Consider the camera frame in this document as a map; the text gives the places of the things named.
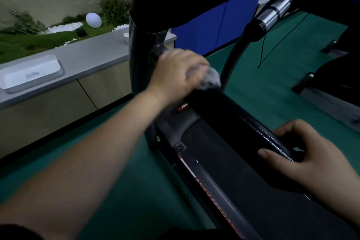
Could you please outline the person's right hand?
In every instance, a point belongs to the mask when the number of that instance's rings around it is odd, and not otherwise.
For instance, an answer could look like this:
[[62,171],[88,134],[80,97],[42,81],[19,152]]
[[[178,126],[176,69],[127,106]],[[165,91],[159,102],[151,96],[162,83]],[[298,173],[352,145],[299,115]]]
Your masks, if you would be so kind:
[[274,133],[279,137],[294,134],[292,141],[295,141],[295,146],[305,151],[302,162],[293,161],[293,170],[277,171],[301,184],[322,202],[323,180],[333,173],[353,169],[344,154],[333,143],[303,120],[290,121],[275,129]]

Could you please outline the person's left hand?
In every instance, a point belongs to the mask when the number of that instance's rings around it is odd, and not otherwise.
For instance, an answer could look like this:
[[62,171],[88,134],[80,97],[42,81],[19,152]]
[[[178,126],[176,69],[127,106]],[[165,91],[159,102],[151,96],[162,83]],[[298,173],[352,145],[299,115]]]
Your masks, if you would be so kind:
[[167,107],[189,95],[196,87],[186,87],[180,68],[180,52],[183,49],[165,51],[157,61],[147,91]]

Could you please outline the grey white wiping cloth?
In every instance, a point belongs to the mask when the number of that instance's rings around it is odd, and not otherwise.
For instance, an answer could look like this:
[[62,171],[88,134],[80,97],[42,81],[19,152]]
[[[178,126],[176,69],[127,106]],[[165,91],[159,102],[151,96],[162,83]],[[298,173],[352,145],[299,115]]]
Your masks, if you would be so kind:
[[191,77],[196,71],[200,69],[206,69],[206,74],[202,81],[196,86],[196,90],[206,91],[209,89],[220,89],[221,88],[221,80],[220,75],[217,70],[208,65],[196,65],[189,69],[186,73],[186,78]]

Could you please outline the black treadmill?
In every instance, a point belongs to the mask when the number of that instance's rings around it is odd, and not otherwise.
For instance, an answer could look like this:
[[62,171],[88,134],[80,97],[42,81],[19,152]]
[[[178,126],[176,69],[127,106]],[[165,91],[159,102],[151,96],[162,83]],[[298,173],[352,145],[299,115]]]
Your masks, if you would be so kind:
[[[130,78],[133,95],[150,81],[159,56],[167,50],[169,28],[188,23],[229,0],[132,0]],[[220,76],[221,88],[195,90],[166,108],[145,132],[190,188],[219,229],[245,240],[360,240],[360,232],[308,198],[298,184],[268,166],[257,154],[263,147],[291,161],[303,154],[223,91],[240,56],[295,8],[319,12],[327,0],[270,0],[246,25]]]

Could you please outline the person's left forearm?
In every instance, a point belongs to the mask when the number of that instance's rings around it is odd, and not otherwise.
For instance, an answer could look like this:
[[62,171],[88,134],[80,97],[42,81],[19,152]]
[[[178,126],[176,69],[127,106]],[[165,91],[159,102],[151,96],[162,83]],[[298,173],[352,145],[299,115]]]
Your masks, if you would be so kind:
[[0,240],[75,240],[171,100],[148,88],[0,204]]

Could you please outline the person's right forearm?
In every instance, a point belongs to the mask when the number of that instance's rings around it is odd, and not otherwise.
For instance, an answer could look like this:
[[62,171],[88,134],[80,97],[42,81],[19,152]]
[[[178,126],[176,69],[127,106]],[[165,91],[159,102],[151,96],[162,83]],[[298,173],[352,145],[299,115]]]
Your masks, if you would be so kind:
[[323,180],[326,206],[360,230],[360,177],[353,170],[331,174]]

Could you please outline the blue partition panel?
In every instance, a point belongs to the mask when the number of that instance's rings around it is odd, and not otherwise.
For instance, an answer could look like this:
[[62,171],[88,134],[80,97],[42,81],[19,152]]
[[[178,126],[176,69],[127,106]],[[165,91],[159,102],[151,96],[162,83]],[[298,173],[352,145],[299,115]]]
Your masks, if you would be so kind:
[[175,48],[207,54],[238,38],[252,20],[259,0],[230,0],[201,14],[190,22],[172,28]]

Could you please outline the green bushy plant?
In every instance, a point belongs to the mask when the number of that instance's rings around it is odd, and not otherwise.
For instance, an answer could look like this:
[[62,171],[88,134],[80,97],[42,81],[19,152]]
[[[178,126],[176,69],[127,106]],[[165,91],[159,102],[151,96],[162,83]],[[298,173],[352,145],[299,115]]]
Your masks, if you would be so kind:
[[100,0],[102,17],[107,24],[129,24],[131,2],[129,0]]
[[36,35],[38,33],[46,32],[48,27],[41,21],[34,20],[33,17],[27,12],[19,12],[16,10],[11,11],[12,16],[15,18],[13,22],[6,22],[6,31],[11,34],[26,34]]

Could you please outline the white globe lamp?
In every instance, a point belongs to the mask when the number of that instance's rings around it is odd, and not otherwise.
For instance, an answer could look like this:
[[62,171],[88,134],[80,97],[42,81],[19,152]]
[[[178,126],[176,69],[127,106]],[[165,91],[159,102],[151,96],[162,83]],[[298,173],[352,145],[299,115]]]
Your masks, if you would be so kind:
[[97,29],[102,26],[101,17],[96,13],[88,13],[85,17],[85,20],[88,26],[90,26],[91,28]]

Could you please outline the grey top counter cabinet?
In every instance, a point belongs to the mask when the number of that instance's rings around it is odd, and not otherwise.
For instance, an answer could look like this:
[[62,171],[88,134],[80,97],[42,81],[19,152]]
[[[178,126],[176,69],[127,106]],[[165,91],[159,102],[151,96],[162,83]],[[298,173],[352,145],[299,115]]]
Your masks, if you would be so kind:
[[0,69],[54,55],[65,70],[57,79],[8,94],[0,89],[0,159],[130,95],[128,45],[112,31],[0,64]]

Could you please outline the green artificial grass bed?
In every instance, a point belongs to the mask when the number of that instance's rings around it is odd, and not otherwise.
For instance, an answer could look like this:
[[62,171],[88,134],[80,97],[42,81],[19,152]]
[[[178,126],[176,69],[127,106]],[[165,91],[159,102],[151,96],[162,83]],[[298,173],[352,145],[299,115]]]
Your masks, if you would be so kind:
[[86,37],[78,37],[74,31],[43,35],[9,34],[0,31],[0,64],[61,47],[66,43],[109,33],[115,27],[109,24],[100,28],[91,28],[86,22],[83,22],[82,28],[88,33]]

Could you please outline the white rectangular tray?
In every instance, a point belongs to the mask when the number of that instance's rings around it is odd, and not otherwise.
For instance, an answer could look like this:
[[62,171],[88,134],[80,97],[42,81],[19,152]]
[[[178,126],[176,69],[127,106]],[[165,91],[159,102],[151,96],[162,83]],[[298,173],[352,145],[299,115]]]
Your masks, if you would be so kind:
[[14,94],[62,77],[65,70],[54,55],[0,69],[0,89]]

